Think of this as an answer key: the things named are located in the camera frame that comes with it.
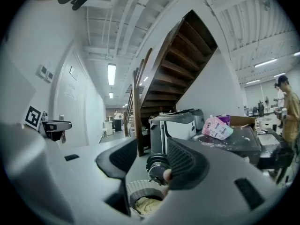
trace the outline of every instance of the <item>wooden staircase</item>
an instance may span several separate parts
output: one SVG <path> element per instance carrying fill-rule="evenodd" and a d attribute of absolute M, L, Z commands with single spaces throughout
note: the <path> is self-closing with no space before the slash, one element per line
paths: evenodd
<path fill-rule="evenodd" d="M 207 27 L 190 11 L 166 36 L 153 68 L 147 74 L 150 82 L 139 99 L 134 88 L 138 88 L 151 51 L 148 52 L 140 68 L 134 72 L 132 96 L 125 114 L 125 118 L 128 117 L 133 107 L 139 156 L 143 154 L 142 139 L 139 138 L 141 132 L 138 131 L 141 123 L 149 127 L 150 116 L 176 111 L 176 103 L 204 69 L 216 48 L 217 44 Z"/>

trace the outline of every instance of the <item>cap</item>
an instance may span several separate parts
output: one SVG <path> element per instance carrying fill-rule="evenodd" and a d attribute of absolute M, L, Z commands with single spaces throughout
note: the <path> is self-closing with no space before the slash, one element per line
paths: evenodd
<path fill-rule="evenodd" d="M 286 82 L 287 81 L 287 77 L 284 76 L 284 75 L 281 75 L 279 78 L 278 78 L 278 86 L 280 86 L 281 83 L 283 82 Z"/>

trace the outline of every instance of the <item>cardboard box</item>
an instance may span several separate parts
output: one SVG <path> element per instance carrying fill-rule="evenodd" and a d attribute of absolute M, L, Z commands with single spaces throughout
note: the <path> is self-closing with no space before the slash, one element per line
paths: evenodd
<path fill-rule="evenodd" d="M 239 128 L 249 125 L 255 131 L 255 117 L 230 116 L 230 126 Z"/>

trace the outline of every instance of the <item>yellow t-shirt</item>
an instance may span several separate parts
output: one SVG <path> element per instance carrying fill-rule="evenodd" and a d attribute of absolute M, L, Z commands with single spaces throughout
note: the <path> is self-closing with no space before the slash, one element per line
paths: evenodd
<path fill-rule="evenodd" d="M 297 119 L 296 121 L 284 120 L 283 122 L 282 137 L 286 141 L 292 142 L 297 138 L 300 120 L 299 98 L 294 92 L 287 94 L 285 98 L 285 108 L 287 109 L 288 115 L 294 116 Z"/>

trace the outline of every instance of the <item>printer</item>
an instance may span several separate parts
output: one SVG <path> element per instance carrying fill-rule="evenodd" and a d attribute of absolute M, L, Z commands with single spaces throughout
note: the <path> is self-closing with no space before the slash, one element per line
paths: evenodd
<path fill-rule="evenodd" d="M 196 135 L 194 116 L 190 112 L 161 114 L 149 123 L 152 154 L 167 154 L 168 137 L 188 140 Z"/>

